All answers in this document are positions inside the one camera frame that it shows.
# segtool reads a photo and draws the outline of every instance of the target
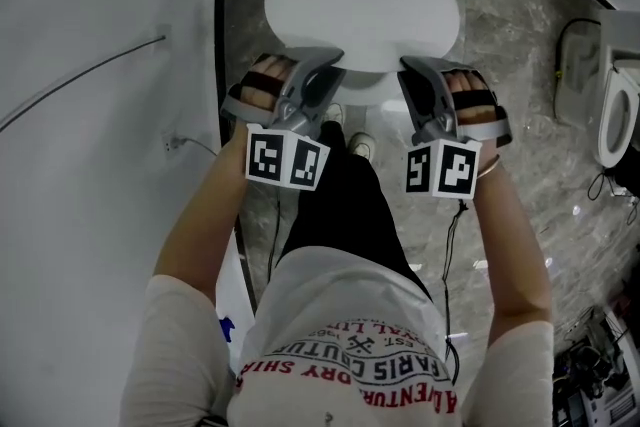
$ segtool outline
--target sneaker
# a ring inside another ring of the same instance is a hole
[[[360,155],[367,159],[369,163],[373,162],[375,151],[376,142],[373,140],[373,137],[364,132],[358,132],[351,138],[351,141],[349,141],[349,153]]]
[[[322,117],[322,122],[325,121],[335,121],[339,123],[340,126],[344,126],[344,110],[342,110],[342,105],[339,103],[332,103],[329,105],[327,112],[324,113]]]

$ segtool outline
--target gray marble tile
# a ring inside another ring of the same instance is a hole
[[[637,224],[625,224],[628,200],[605,188],[597,201],[586,190],[599,171],[584,133],[560,125],[553,115],[555,44],[572,18],[596,16],[594,0],[457,0],[461,30],[449,54],[477,66],[507,108],[514,144],[503,152],[540,244],[549,258],[557,348],[580,312],[603,303],[618,286],[635,244]],[[230,82],[250,61],[279,43],[264,20],[262,0],[226,0],[226,53]],[[404,194],[402,175],[410,145],[406,111],[377,106],[348,107],[345,133],[365,130],[377,141],[374,159],[396,230],[410,263],[444,308],[440,280],[446,233],[457,203]],[[272,187],[252,184],[241,213],[252,277],[259,298],[275,232]],[[282,192],[282,222],[276,255],[296,214],[297,194]],[[449,274],[452,332],[460,354],[459,387],[468,388],[482,363],[493,314],[489,283],[474,264],[484,259],[473,209],[458,226]]]

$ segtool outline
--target white t-shirt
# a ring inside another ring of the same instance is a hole
[[[237,379],[215,308],[168,276],[152,278],[124,392],[122,427],[551,425],[553,327],[532,322],[487,350],[464,404],[442,363],[444,323],[415,283],[324,247],[274,271]]]

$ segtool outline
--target hand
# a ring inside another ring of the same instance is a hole
[[[452,93],[459,91],[472,91],[487,89],[487,86],[476,75],[470,72],[447,73],[444,78],[447,81],[449,90]],[[458,123],[460,125],[475,125],[477,123],[488,123],[496,120],[495,108],[490,105],[482,105],[479,107],[470,107],[456,111]],[[495,139],[484,141],[482,150],[480,151],[480,159],[478,162],[478,171],[486,169],[498,155],[498,149]]]
[[[266,59],[258,60],[249,71],[281,80],[284,85],[294,65],[295,62],[286,57],[272,55]],[[254,87],[244,86],[240,91],[241,102],[260,109],[272,111],[276,105],[276,100],[277,98],[274,95]],[[242,151],[243,154],[246,152],[247,126],[243,121],[236,121],[233,137],[229,144],[233,145],[238,151]]]

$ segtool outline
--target marble floor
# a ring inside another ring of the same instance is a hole
[[[602,303],[631,264],[640,238],[637,221],[627,226],[627,200],[605,190],[597,201],[586,190],[599,172],[580,131],[558,124],[553,114],[554,56],[563,25],[595,16],[594,0],[458,0],[460,36],[450,57],[481,70],[509,112],[514,142],[503,159],[547,257],[553,280],[557,346],[587,306]],[[237,82],[262,52],[281,44],[264,17],[263,0],[225,0],[228,86]],[[407,259],[443,305],[440,276],[446,232],[457,203],[417,199],[402,191],[402,158],[410,144],[406,111],[382,105],[349,107],[345,132],[364,130],[377,140],[374,168],[380,177]],[[297,194],[281,192],[281,225],[276,255],[296,215]],[[266,285],[267,261],[276,227],[276,191],[251,184],[241,213],[246,253],[256,296]],[[458,226],[449,274],[452,332],[460,353],[460,390],[478,370],[492,316],[486,271],[476,269],[484,254],[473,211]]]

